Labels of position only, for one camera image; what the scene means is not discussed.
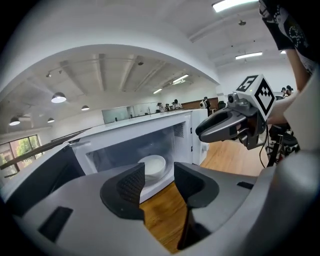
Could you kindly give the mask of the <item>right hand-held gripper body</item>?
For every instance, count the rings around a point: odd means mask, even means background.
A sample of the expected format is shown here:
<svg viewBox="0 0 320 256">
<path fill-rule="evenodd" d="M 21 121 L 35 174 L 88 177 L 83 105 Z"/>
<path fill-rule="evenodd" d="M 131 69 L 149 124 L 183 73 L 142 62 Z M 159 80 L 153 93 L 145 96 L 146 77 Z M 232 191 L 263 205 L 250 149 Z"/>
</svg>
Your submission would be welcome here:
<svg viewBox="0 0 320 256">
<path fill-rule="evenodd" d="M 275 105 L 276 96 L 263 74 L 249 75 L 228 96 L 227 107 L 241 113 L 244 117 L 257 117 L 258 134 L 238 136 L 248 149 L 263 145 L 259 136 L 266 130 L 268 117 Z"/>
</svg>

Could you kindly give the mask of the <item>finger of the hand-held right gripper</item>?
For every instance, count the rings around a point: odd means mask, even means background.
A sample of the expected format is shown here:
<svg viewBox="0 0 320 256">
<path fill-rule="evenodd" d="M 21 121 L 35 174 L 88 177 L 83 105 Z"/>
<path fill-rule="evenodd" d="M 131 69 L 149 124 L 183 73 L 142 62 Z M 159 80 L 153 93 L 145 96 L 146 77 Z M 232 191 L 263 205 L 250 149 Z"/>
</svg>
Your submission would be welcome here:
<svg viewBox="0 0 320 256">
<path fill-rule="evenodd" d="M 200 136 L 204 133 L 217 133 L 236 127 L 243 121 L 243 115 L 233 109 L 224 108 L 216 111 L 205 119 L 195 129 L 195 133 Z"/>
<path fill-rule="evenodd" d="M 230 127 L 222 124 L 212 126 L 199 135 L 199 140 L 205 143 L 224 141 L 231 138 Z"/>
</svg>

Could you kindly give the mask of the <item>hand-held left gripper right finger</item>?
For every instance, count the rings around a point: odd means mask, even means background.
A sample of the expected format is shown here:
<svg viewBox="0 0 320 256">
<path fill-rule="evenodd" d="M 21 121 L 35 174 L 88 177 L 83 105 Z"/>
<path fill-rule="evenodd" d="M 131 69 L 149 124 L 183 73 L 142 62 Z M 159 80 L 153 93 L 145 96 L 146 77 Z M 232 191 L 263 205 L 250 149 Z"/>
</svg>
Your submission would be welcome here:
<svg viewBox="0 0 320 256">
<path fill-rule="evenodd" d="M 244 203 L 257 177 L 175 162 L 174 183 L 187 207 L 177 248 L 184 250 L 220 229 Z"/>
</svg>

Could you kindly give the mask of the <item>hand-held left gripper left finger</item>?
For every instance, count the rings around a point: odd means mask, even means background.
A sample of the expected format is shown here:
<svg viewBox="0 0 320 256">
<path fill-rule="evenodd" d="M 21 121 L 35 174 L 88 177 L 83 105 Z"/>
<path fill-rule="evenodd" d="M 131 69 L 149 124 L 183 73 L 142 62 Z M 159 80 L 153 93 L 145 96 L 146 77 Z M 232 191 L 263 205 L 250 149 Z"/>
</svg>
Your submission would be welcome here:
<svg viewBox="0 0 320 256">
<path fill-rule="evenodd" d="M 144 185 L 143 163 L 81 176 L 14 220 L 47 256 L 167 256 L 145 226 Z"/>
</svg>

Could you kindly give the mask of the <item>person's right hand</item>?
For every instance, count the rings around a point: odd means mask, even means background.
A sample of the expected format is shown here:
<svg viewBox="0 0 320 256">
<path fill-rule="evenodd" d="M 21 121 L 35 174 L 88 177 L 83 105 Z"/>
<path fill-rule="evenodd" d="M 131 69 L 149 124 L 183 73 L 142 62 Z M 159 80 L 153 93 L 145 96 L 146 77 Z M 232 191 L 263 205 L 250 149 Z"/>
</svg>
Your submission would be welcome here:
<svg viewBox="0 0 320 256">
<path fill-rule="evenodd" d="M 253 137 L 258 134 L 258 118 L 251 116 L 243 117 L 236 124 L 236 132 L 238 136 L 247 135 Z"/>
</svg>

